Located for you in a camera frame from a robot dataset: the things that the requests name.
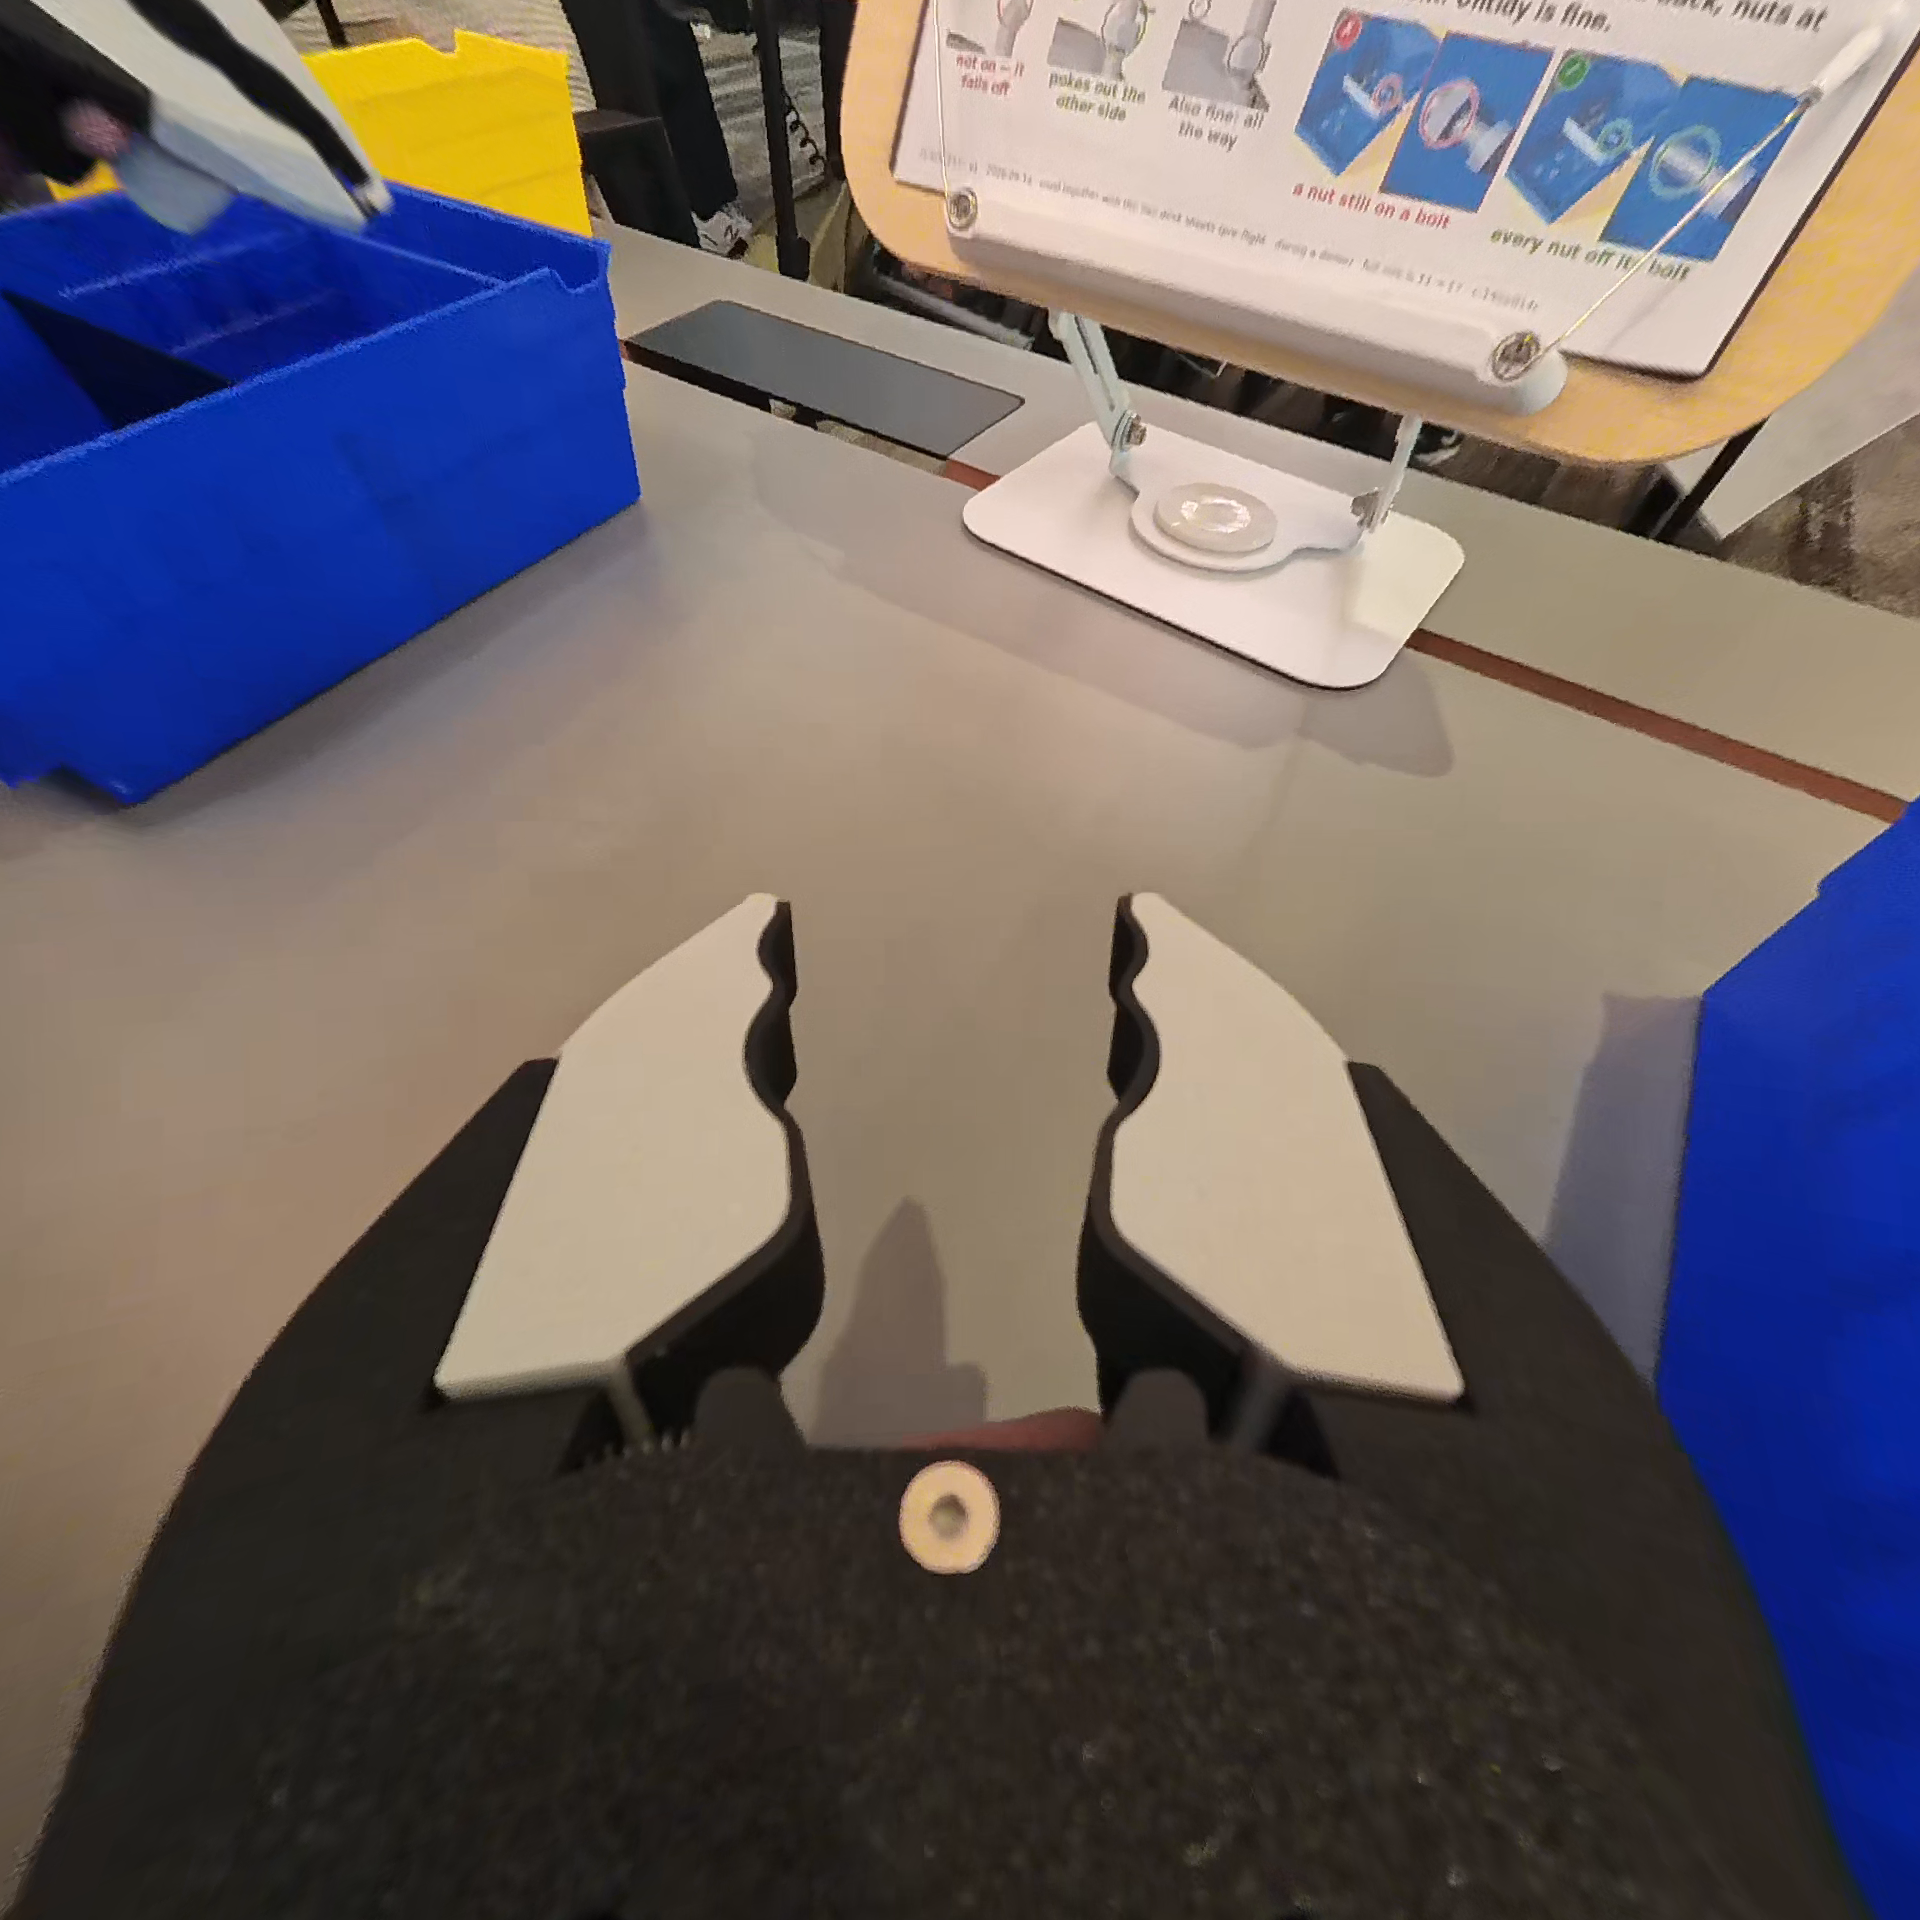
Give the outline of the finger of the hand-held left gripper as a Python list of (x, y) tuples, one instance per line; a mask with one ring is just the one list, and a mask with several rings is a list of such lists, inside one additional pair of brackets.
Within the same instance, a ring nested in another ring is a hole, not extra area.
[(18, 2), (15, 70), (59, 98), (102, 105), (133, 131), (155, 95), (240, 94), (359, 179), (369, 157), (313, 78), (271, 4)]
[(143, 214), (199, 233), (236, 199), (252, 199), (339, 230), (359, 230), (394, 208), (379, 174), (346, 179), (300, 131), (240, 94), (155, 95), (130, 131), (116, 179)]

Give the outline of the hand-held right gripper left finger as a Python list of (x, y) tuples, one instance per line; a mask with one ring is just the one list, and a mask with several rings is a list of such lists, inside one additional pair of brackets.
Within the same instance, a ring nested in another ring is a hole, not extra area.
[(591, 1388), (663, 1442), (718, 1376), (780, 1379), (825, 1307), (796, 994), (790, 907), (748, 895), (568, 1037), (436, 1360), (445, 1400)]

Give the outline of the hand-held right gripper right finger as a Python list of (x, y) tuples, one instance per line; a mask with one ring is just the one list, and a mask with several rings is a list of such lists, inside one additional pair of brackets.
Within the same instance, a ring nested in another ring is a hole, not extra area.
[(1111, 1105), (1078, 1240), (1099, 1414), (1165, 1377), (1209, 1438), (1277, 1452), (1315, 1394), (1467, 1411), (1338, 1043), (1158, 893), (1115, 900), (1107, 994)]

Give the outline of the blue divided storage bin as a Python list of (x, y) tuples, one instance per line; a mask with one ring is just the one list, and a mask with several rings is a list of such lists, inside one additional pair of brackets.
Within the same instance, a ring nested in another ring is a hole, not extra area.
[(2, 778), (141, 804), (638, 499), (611, 248), (4, 214)]

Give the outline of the person's left hand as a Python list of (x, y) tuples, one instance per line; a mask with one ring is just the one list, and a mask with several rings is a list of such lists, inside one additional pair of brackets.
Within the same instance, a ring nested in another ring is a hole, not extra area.
[(2, 199), (12, 204), (28, 179), (70, 183), (98, 162), (117, 160), (133, 128), (102, 105), (47, 94), (12, 69), (2, 75)]

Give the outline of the person's right hand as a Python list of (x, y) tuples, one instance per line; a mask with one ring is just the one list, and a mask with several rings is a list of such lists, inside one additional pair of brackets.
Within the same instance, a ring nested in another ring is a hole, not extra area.
[(917, 1433), (899, 1439), (906, 1452), (962, 1454), (962, 1452), (1088, 1452), (1095, 1448), (1104, 1423), (1095, 1410), (1052, 1407)]

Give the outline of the yellow storage bin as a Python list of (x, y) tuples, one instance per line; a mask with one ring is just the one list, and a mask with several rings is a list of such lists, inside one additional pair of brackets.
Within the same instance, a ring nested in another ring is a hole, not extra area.
[(564, 54), (460, 30), (302, 60), (388, 179), (591, 233)]

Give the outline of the dark flat tablet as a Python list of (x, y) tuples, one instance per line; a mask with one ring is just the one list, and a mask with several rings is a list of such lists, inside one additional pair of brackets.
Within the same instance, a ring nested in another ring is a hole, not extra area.
[(624, 356), (806, 427), (833, 422), (938, 463), (1014, 416), (1022, 399), (825, 329), (706, 299), (620, 343)]

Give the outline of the instruction sheet on stand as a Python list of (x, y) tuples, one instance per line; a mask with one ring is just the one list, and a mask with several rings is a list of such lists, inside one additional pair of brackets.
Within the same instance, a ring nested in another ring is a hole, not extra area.
[(1302, 387), (1421, 416), (1491, 443), (1559, 460), (1624, 466), (1685, 457), (1773, 418), (1853, 354), (1916, 289), (1916, 67), (1842, 159), (1765, 284), (1695, 378), (1667, 378), (1575, 357), (1535, 414), (1500, 399), (1450, 393), (1427, 371), (1394, 372), (1323, 324), (1278, 335), (1240, 324), (1190, 290), (1164, 290), (1118, 262), (1082, 269), (1056, 251), (954, 239), (946, 199), (896, 174), (896, 147), (921, 34), (919, 4), (856, 4), (842, 98), (842, 159), (853, 199), (879, 242), (903, 263), (1044, 309), (1064, 309), (1160, 344), (1259, 371)]

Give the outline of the white document stand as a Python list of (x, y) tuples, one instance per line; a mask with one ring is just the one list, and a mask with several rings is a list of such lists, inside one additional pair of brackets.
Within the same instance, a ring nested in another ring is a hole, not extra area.
[(1423, 430), (1359, 493), (1150, 427), (1101, 328), (1059, 312), (1092, 422), (964, 506), (972, 540), (1311, 689), (1362, 689), (1465, 564), (1396, 499)]

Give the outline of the white panel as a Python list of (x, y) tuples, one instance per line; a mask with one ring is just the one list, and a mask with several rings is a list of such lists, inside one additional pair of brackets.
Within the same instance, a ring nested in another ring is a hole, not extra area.
[(1918, 275), (1879, 324), (1753, 437), (1712, 493), (1709, 530), (1726, 537), (1800, 484), (1858, 454), (1918, 412)]

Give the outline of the white instruction board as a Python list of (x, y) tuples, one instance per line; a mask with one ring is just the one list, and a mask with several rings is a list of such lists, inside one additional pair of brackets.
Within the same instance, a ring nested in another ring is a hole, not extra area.
[(979, 268), (1529, 416), (1700, 377), (1916, 4), (925, 4), (894, 174)]

